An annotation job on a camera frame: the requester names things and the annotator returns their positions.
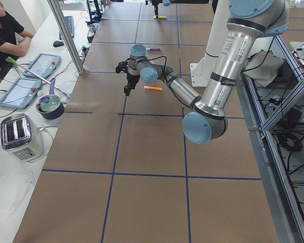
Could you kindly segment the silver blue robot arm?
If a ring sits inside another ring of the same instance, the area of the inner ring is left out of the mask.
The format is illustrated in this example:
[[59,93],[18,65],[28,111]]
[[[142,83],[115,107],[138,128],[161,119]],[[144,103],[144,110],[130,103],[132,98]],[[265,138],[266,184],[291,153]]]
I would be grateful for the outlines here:
[[124,93],[128,96],[140,79],[151,84],[163,81],[174,96],[192,111],[182,121],[185,137],[204,144],[222,136],[227,130],[224,107],[240,75],[246,58],[257,38],[275,36],[286,31],[289,1],[229,1],[228,33],[210,74],[203,95],[177,75],[166,64],[152,64],[143,45],[132,46],[127,60],[116,72],[127,74]]

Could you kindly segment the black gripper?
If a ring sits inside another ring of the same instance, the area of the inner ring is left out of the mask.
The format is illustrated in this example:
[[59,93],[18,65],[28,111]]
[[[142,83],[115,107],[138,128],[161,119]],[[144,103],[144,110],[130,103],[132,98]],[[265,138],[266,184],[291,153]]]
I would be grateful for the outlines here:
[[[159,8],[158,5],[154,6],[155,18],[159,17]],[[127,72],[127,85],[124,86],[124,93],[126,96],[130,95],[132,89],[136,87],[136,84],[139,82],[140,75],[133,75],[130,72]]]

